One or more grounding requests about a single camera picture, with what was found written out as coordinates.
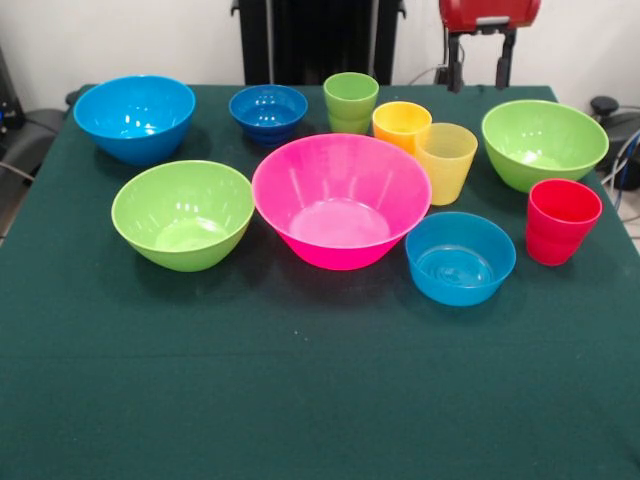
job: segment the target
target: yellow cup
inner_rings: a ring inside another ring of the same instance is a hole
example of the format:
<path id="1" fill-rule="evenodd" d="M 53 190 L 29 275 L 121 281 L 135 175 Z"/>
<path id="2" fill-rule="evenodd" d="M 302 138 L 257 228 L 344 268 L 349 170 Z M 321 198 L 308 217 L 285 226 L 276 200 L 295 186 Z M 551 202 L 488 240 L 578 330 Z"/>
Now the yellow cup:
<path id="1" fill-rule="evenodd" d="M 433 205 L 457 200 L 478 150 L 478 139 L 460 125 L 434 123 L 416 135 L 416 159 L 431 180 Z"/>
<path id="2" fill-rule="evenodd" d="M 389 102 L 373 112 L 373 135 L 414 155 L 416 135 L 431 125 L 429 111 L 411 102 Z"/>

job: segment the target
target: black stand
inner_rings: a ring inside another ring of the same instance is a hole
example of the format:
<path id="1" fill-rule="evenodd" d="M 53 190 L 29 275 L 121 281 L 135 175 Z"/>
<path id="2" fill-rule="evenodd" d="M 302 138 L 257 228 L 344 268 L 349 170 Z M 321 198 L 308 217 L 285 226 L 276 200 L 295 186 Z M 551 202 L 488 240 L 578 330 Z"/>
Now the black stand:
<path id="1" fill-rule="evenodd" d="M 511 79 L 511 62 L 513 59 L 513 47 L 516 43 L 516 30 L 500 28 L 495 26 L 483 26 L 480 30 L 482 34 L 494 33 L 498 31 L 504 34 L 504 43 L 502 45 L 502 56 L 498 60 L 496 69 L 496 88 L 502 90 L 509 86 Z M 462 80 L 462 62 L 460 62 L 460 37 L 465 34 L 475 35 L 475 32 L 452 32 L 449 33 L 449 63 L 446 72 L 439 71 L 436 76 L 436 83 L 447 85 L 447 89 L 451 92 L 458 93 L 464 86 Z"/>

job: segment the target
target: pink bowl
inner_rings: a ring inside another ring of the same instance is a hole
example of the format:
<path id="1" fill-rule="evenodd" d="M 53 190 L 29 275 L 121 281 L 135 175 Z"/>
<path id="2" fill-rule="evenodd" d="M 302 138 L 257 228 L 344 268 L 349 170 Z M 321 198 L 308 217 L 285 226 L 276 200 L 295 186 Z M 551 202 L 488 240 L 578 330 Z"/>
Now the pink bowl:
<path id="1" fill-rule="evenodd" d="M 265 158 L 256 208 L 306 262 L 353 270 L 376 262 L 426 215 L 431 184 L 412 156 L 363 135 L 314 135 Z"/>

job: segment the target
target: bowl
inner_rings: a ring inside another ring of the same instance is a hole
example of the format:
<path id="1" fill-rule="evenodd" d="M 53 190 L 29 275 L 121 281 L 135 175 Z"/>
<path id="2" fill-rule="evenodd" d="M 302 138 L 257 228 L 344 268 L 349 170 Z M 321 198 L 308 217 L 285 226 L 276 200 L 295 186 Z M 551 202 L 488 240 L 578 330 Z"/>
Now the bowl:
<path id="1" fill-rule="evenodd" d="M 253 176 L 256 208 L 306 262 L 353 270 L 379 260 L 427 213 L 431 185 L 387 142 L 324 134 L 288 143 Z"/>
<path id="2" fill-rule="evenodd" d="M 231 116 L 249 138 L 265 147 L 289 140 L 307 108 L 304 95 L 282 85 L 245 88 L 229 101 Z"/>
<path id="3" fill-rule="evenodd" d="M 194 272 L 233 250 L 253 209 L 251 184 L 240 172 L 221 163 L 183 160 L 131 179 L 113 200 L 111 220 L 144 257 Z"/>
<path id="4" fill-rule="evenodd" d="M 183 83 L 136 75 L 93 87 L 78 99 L 73 115 L 100 148 L 124 163 L 147 166 L 178 148 L 195 105 Z"/>
<path id="5" fill-rule="evenodd" d="M 487 300 L 516 264 L 509 235 L 470 213 L 427 216 L 407 235 L 405 248 L 418 289 L 437 302 L 456 307 Z"/>
<path id="6" fill-rule="evenodd" d="M 495 107 L 482 121 L 482 134 L 498 175 L 525 193 L 548 178 L 584 177 L 609 149 L 607 134 L 591 117 L 542 100 Z"/>

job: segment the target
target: cup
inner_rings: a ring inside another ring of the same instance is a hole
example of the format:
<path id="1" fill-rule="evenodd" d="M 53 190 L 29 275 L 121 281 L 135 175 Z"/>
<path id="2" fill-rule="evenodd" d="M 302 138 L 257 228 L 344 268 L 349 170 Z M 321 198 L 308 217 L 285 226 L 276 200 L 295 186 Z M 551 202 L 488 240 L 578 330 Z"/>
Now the cup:
<path id="1" fill-rule="evenodd" d="M 476 150 L 476 136 L 460 125 L 434 123 L 416 135 L 415 156 L 431 180 L 433 205 L 458 199 Z"/>
<path id="2" fill-rule="evenodd" d="M 529 256 L 549 267 L 565 263 L 580 248 L 602 213 L 602 201 L 589 187 L 552 178 L 529 192 L 526 242 Z"/>
<path id="3" fill-rule="evenodd" d="M 416 151 L 416 135 L 429 125 L 429 111 L 411 102 L 384 103 L 373 112 L 373 135 L 410 155 Z"/>
<path id="4" fill-rule="evenodd" d="M 325 80 L 323 90 L 332 132 L 367 132 L 380 90 L 378 82 L 364 73 L 336 73 Z"/>

